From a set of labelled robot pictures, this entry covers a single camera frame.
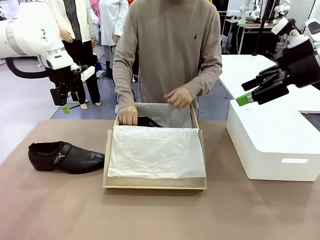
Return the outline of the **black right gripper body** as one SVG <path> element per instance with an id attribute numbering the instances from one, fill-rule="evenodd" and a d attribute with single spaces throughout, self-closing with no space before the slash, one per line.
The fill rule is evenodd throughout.
<path id="1" fill-rule="evenodd" d="M 281 50 L 278 66 L 286 74 L 286 85 L 303 88 L 320 81 L 320 58 L 309 40 Z"/>

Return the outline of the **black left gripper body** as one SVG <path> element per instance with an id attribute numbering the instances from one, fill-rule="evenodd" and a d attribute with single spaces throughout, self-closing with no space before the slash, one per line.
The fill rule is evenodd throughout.
<path id="1" fill-rule="evenodd" d="M 49 76 L 49 80 L 56 88 L 68 93 L 78 91 L 78 85 L 82 82 L 79 74 L 71 71 L 55 71 Z"/>

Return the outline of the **person's right hand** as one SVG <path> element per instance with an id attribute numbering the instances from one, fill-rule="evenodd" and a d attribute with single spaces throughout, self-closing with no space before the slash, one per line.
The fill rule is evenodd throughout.
<path id="1" fill-rule="evenodd" d="M 138 111 L 134 105 L 129 105 L 118 110 L 118 121 L 120 125 L 137 126 Z"/>

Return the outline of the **person's left hand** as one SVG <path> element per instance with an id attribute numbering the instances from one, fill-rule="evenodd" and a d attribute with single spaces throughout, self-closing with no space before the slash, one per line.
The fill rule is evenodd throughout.
<path id="1" fill-rule="evenodd" d="M 174 108 L 184 108 L 193 102 L 193 97 L 186 87 L 178 87 L 164 95 L 167 103 Z"/>

